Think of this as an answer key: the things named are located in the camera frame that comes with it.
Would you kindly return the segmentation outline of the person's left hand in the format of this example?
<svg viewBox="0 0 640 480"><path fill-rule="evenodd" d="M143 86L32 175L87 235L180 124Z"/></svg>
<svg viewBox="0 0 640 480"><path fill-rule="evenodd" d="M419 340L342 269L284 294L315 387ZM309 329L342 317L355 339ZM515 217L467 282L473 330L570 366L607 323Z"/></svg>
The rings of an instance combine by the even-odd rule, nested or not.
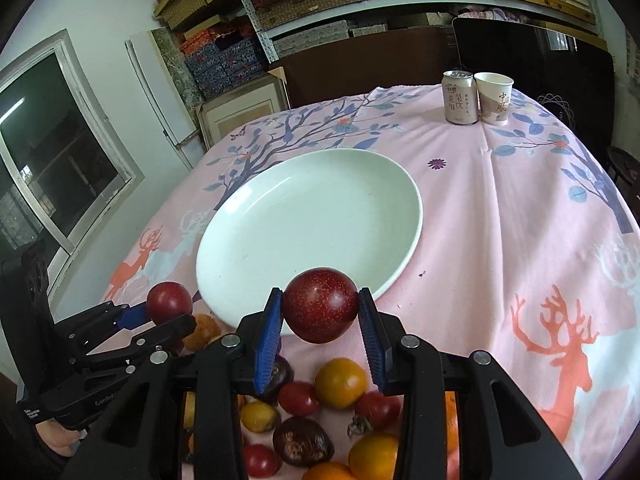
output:
<svg viewBox="0 0 640 480"><path fill-rule="evenodd" d="M50 419L35 426L38 436L50 450L64 457L72 457L85 431L68 430Z"/></svg>

